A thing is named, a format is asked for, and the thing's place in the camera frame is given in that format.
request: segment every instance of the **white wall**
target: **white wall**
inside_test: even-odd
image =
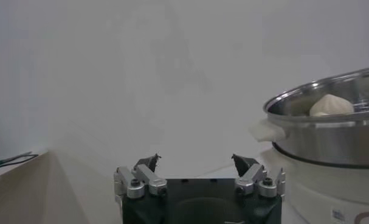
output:
[[[0,0],[0,157],[52,147],[99,223],[85,186],[112,200],[117,165],[255,156],[265,100],[367,66],[369,0]]]

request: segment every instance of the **black cable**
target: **black cable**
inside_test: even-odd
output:
[[[31,155],[24,155],[23,157],[25,157],[25,156],[26,157],[30,157],[30,158],[27,158],[27,159],[25,159],[23,161],[19,161],[19,162],[15,162],[15,163],[1,164],[0,165],[0,168],[1,167],[5,167],[5,166],[17,165],[17,164],[21,164],[21,163],[24,163],[24,162],[28,162],[29,160],[36,158],[38,155],[37,154],[31,154]]]

